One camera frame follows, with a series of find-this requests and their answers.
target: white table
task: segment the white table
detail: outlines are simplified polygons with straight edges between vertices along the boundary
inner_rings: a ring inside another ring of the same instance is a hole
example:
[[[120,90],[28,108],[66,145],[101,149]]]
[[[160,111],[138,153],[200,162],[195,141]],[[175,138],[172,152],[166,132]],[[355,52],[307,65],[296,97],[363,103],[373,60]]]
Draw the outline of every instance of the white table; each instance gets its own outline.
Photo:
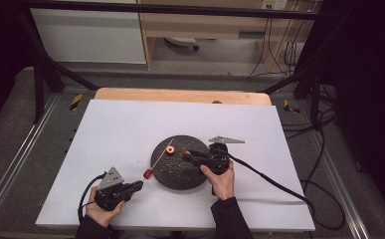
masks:
[[[275,107],[92,100],[36,224],[78,226],[78,204],[94,177],[114,166],[125,182],[142,179],[155,147],[178,134],[207,145],[217,135],[244,140],[229,144],[229,152],[302,194]],[[235,172],[235,194],[252,231],[314,230],[302,201],[238,163]],[[209,230],[215,228],[210,206],[216,200],[207,181],[174,191],[152,178],[112,225],[124,230]]]

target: hand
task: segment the hand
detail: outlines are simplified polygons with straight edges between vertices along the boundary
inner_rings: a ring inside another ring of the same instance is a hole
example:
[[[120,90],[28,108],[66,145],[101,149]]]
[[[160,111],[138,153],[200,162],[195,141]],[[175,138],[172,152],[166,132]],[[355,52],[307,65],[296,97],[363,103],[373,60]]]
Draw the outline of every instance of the hand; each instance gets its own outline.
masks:
[[[229,168],[221,175],[214,174],[206,165],[200,166],[201,171],[208,177],[213,184],[214,192],[222,199],[234,197],[235,171],[233,170],[233,161],[230,160]]]
[[[96,187],[91,188],[89,202],[94,202],[96,197]],[[121,212],[124,201],[118,203],[118,205],[112,211],[105,211],[101,209],[96,203],[90,203],[87,205],[87,215],[92,218],[96,223],[103,227],[108,227],[113,217]]]

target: yellow and black marking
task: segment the yellow and black marking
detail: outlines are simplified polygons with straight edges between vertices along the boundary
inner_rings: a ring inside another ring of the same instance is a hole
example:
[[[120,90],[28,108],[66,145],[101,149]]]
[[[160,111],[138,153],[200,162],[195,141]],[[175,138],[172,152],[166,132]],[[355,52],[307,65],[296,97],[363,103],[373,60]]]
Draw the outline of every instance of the yellow and black marking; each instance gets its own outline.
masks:
[[[74,98],[74,101],[71,104],[71,107],[69,108],[69,111],[74,111],[77,109],[78,104],[81,101],[81,98],[83,97],[83,94],[77,94]]]
[[[285,100],[285,111],[286,112],[293,112],[295,114],[300,114],[300,110],[299,109],[293,109],[289,106],[289,102],[288,100]]]

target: black round mat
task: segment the black round mat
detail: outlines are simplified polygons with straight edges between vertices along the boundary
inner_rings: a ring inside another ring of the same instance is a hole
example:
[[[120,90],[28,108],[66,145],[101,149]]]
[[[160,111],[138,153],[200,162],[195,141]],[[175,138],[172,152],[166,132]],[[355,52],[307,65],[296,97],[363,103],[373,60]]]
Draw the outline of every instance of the black round mat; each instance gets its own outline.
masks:
[[[153,169],[155,178],[162,185],[174,190],[188,190],[201,185],[207,177],[199,173],[198,167],[180,157],[184,148],[209,153],[207,145],[195,137],[176,135],[165,139],[152,152],[151,167],[172,138],[170,145],[174,146],[174,154],[169,156],[164,153],[161,156]]]

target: forearm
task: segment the forearm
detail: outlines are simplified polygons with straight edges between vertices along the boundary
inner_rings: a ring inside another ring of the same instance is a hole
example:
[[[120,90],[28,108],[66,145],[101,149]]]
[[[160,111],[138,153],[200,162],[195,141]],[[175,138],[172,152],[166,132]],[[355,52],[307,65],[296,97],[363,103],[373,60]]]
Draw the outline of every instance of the forearm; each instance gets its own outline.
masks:
[[[78,227],[76,239],[107,239],[112,231],[110,226],[105,228],[86,215]]]
[[[211,207],[211,211],[216,222],[217,238],[254,238],[242,215],[236,197],[218,200]]]

